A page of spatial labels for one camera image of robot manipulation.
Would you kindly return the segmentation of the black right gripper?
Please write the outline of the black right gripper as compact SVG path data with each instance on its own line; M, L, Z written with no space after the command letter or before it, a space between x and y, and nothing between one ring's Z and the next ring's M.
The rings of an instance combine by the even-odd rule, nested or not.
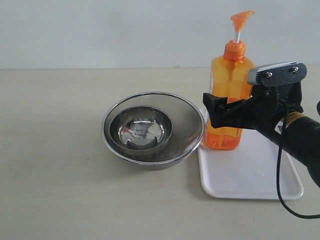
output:
M202 102L215 128L256 130L275 145L304 144L301 83L264 87L253 85L251 97L228 103L227 97L205 92Z

